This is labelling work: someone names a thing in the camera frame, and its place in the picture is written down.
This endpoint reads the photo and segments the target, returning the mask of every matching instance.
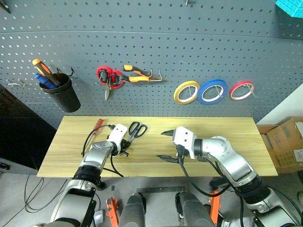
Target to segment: blue screwdriver handle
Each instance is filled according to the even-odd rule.
[[[47,86],[48,89],[55,89],[57,88],[52,82],[50,82],[46,77],[42,76],[40,73],[35,73],[34,77],[39,80],[39,82],[45,86]]]

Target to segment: blue tape roll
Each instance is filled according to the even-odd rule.
[[[210,87],[214,87],[214,86],[220,86],[221,87],[221,91],[220,95],[218,94],[216,97],[211,98],[211,99],[205,99],[203,98],[203,94],[204,92],[209,89]],[[223,99],[227,93],[228,93],[228,86],[227,83],[224,80],[221,79],[214,79],[214,80],[210,80],[207,83],[203,84],[200,89],[198,90],[198,100],[201,104],[204,105],[211,105],[211,104],[215,104],[217,102],[219,102],[221,99]]]

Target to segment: cyan object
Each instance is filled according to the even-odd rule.
[[[303,0],[277,0],[276,5],[291,17],[303,18]]]

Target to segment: scissors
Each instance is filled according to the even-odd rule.
[[[141,137],[146,132],[146,130],[147,126],[145,124],[140,125],[140,122],[133,122],[128,128],[128,141],[131,142],[134,139]]]
[[[112,68],[102,65],[97,69],[97,78],[104,86],[108,86],[108,80],[110,81],[110,87],[112,89],[120,88],[125,82],[120,80],[122,72],[119,70],[113,70]]]

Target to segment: cardboard box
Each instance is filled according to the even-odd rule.
[[[303,148],[302,135],[295,122],[303,122],[303,117],[293,117],[267,132],[281,168],[291,168],[303,164],[303,162],[297,162],[294,155],[294,150]]]
[[[278,174],[291,174],[291,173],[296,173],[301,170],[303,170],[303,163],[300,163],[296,166],[289,167],[289,168],[282,168],[282,167],[276,168],[276,171]]]
[[[275,168],[276,169],[280,168],[279,161],[278,161],[278,159],[276,157],[276,154],[275,154],[275,151],[274,151],[273,147],[270,144],[268,136],[267,135],[261,135],[261,138],[263,139],[265,147],[267,148],[267,151],[269,153],[269,156],[271,157],[271,160],[273,161],[273,164],[274,164]]]
[[[257,125],[257,129],[261,135],[265,135],[268,131],[274,129],[277,126],[278,125]]]

